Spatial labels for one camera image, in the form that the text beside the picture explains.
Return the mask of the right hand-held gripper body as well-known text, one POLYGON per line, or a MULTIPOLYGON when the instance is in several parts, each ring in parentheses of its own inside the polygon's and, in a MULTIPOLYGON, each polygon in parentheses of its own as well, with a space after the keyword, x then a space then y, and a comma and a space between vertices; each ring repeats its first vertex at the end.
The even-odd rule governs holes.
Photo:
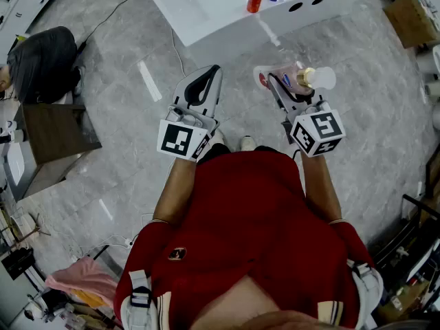
POLYGON ((346 137, 340 115, 321 100, 303 110, 293 110, 282 123, 290 144, 296 144, 307 157, 335 150, 346 137))

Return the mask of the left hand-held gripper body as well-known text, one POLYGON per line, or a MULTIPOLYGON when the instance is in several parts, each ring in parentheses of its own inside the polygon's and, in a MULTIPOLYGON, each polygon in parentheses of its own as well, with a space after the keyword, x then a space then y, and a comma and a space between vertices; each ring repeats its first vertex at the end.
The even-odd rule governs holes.
POLYGON ((196 162, 218 126, 214 118, 171 105, 167 116, 160 120, 157 151, 196 162))

